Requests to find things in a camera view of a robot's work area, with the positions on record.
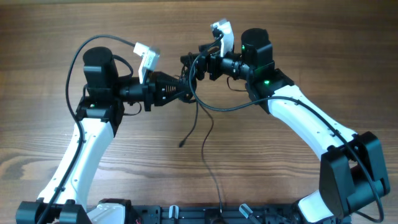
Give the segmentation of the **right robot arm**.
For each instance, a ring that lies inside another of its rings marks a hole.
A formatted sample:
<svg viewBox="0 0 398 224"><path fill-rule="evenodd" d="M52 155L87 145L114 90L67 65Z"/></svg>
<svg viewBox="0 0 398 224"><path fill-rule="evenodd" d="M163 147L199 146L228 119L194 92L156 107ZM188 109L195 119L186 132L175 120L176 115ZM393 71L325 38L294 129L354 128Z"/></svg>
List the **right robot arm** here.
<svg viewBox="0 0 398 224"><path fill-rule="evenodd" d="M208 73L212 80L221 75L244 80L251 103L288 125L320 160L318 189L297 202L301 219L307 223L344 219L370 203L380 204L391 186L378 138L344 127L308 100L275 67L266 30L246 30L238 54L231 30L215 29L213 35L213 43L200 46L189 79Z"/></svg>

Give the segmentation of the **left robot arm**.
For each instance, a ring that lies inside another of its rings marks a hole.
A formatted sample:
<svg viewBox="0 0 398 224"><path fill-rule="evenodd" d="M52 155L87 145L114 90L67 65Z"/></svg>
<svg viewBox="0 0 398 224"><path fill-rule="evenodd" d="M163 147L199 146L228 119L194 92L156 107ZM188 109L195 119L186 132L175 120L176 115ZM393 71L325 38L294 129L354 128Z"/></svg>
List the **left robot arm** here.
<svg viewBox="0 0 398 224"><path fill-rule="evenodd" d="M126 103L163 106L190 92L186 81L156 72L156 51L137 43L142 57L138 77L119 76L116 62L124 59L106 47L94 47L83 55L86 85L76 111L73 137L51 181L34 202L23 201L17 223L140 223L131 201L106 198L87 211L88 193L100 160L113 141Z"/></svg>

